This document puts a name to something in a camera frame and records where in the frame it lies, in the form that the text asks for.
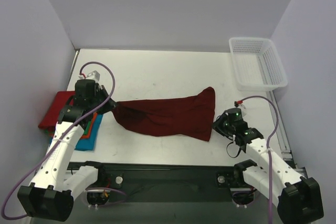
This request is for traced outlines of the dark red t shirt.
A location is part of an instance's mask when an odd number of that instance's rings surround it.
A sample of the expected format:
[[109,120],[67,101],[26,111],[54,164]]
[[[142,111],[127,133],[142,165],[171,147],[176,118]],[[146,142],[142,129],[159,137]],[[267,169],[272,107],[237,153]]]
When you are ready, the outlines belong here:
[[185,135],[208,142],[215,116],[212,87],[184,98],[120,101],[112,111],[126,130],[155,137]]

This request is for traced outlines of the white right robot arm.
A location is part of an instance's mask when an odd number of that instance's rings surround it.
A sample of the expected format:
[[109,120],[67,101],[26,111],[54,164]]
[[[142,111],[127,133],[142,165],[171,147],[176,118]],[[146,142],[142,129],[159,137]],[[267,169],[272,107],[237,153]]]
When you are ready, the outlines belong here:
[[224,111],[212,128],[250,157],[234,166],[236,185],[257,189],[277,208],[283,223],[311,223],[323,218],[318,182],[305,178],[268,147],[263,135],[244,121],[241,109]]

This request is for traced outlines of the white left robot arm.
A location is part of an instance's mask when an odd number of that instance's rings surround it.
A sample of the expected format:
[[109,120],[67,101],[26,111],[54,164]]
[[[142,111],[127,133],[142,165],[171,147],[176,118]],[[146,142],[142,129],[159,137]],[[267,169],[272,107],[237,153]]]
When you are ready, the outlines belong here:
[[86,161],[68,179],[68,165],[78,141],[94,113],[104,114],[116,107],[96,78],[75,84],[73,104],[66,103],[57,119],[54,138],[43,162],[28,186],[20,186],[17,197],[30,217],[66,221],[76,198],[89,186],[107,183],[103,164]]

